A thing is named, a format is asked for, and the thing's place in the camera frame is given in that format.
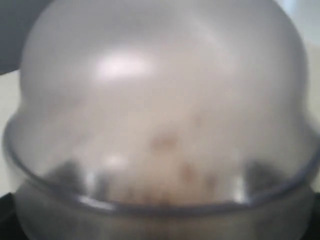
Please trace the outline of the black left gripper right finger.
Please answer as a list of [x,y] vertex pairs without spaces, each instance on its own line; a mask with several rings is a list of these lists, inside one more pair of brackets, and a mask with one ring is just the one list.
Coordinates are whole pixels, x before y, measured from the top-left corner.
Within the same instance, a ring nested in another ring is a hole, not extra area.
[[320,193],[315,194],[311,220],[303,236],[303,240],[320,240]]

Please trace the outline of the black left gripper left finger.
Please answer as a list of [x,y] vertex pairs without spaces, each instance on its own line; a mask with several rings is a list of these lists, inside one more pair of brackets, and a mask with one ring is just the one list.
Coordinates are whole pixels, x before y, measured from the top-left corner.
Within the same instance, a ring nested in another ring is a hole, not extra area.
[[11,193],[0,198],[0,239],[19,239],[19,223]]

